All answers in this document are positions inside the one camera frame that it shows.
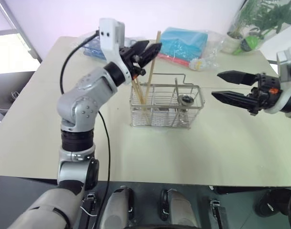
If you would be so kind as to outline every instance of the white table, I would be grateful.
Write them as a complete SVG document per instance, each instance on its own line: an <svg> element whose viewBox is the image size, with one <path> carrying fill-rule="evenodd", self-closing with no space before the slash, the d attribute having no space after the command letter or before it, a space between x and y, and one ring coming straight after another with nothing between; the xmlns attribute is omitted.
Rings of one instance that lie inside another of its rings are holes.
<svg viewBox="0 0 291 229"><path fill-rule="evenodd" d="M61 144L59 75L74 38L60 38L23 89L0 125L0 175L56 178ZM251 87L224 82L216 74L226 70L276 74L260 52L244 56L220 53L218 69L194 72L157 60L157 73L185 73L186 81L202 87L205 106L190 130L131 127L130 86L101 108L111 139L111 180L204 184L221 186L291 186L291 119L283 113L246 110L217 101L212 91L247 94ZM96 66L76 53L64 74L64 89ZM174 84L172 76L154 76L153 83ZM99 179L107 179L107 138L97 118L95 156Z"/></svg>

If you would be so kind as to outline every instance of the wire basket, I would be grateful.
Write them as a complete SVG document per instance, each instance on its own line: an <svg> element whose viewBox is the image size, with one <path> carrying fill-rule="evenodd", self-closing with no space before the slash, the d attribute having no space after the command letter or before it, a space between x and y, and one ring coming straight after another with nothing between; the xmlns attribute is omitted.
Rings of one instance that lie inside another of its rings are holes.
<svg viewBox="0 0 291 229"><path fill-rule="evenodd" d="M140 83L145 94L147 84ZM189 95L194 98L192 106L180 105L174 84L151 84L145 104L140 104L133 90L130 94L130 111L132 126L167 126L190 128L191 123L204 107L204 100L198 85L178 85L179 95Z"/></svg>

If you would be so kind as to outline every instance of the screw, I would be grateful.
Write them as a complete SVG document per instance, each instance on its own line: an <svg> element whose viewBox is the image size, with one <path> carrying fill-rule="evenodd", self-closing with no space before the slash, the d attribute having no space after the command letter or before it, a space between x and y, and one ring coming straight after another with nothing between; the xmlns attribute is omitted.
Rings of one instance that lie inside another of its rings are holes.
<svg viewBox="0 0 291 229"><path fill-rule="evenodd" d="M145 74L146 74L146 71L144 69L141 69L140 75L145 75Z"/></svg>
<svg viewBox="0 0 291 229"><path fill-rule="evenodd" d="M132 59L134 62L138 63L140 61L140 57L138 55L133 55Z"/></svg>

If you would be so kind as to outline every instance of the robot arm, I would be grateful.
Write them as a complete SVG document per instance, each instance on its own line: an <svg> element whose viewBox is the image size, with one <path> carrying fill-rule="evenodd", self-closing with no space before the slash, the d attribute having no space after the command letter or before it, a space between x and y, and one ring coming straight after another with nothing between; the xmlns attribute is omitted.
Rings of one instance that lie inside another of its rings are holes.
<svg viewBox="0 0 291 229"><path fill-rule="evenodd" d="M153 60L161 43L136 42L124 47L124 24L100 19L101 49L108 64L96 68L64 93L57 104L62 118L62 146L59 151L58 187L43 193L10 229L72 228L81 200L97 184L99 163L94 157L93 129L100 107L122 83L129 84Z"/></svg>
<svg viewBox="0 0 291 229"><path fill-rule="evenodd" d="M249 74L238 71L219 73L218 76L230 83L253 85L251 93L244 96L236 92L212 92L219 101L247 109L252 115L260 110L274 114L284 112L291 118L291 48L277 53L279 78L266 74Z"/></svg>

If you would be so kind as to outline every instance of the potted plant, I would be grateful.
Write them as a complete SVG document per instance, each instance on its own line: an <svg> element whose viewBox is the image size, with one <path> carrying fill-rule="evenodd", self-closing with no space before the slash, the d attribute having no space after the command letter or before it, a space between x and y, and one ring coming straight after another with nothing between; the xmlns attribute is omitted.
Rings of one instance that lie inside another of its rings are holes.
<svg viewBox="0 0 291 229"><path fill-rule="evenodd" d="M242 30L245 26L250 25L252 21L252 15L257 10L259 0L249 0L242 10L237 14L233 21L233 25L227 33L226 38L223 41L223 52L233 53L238 49L241 41L243 40Z"/></svg>
<svg viewBox="0 0 291 229"><path fill-rule="evenodd" d="M233 52L239 54L249 52L259 47L264 41L278 34L291 25L291 0L285 5L261 0L259 9L251 20L246 23L249 27L247 36Z"/></svg>

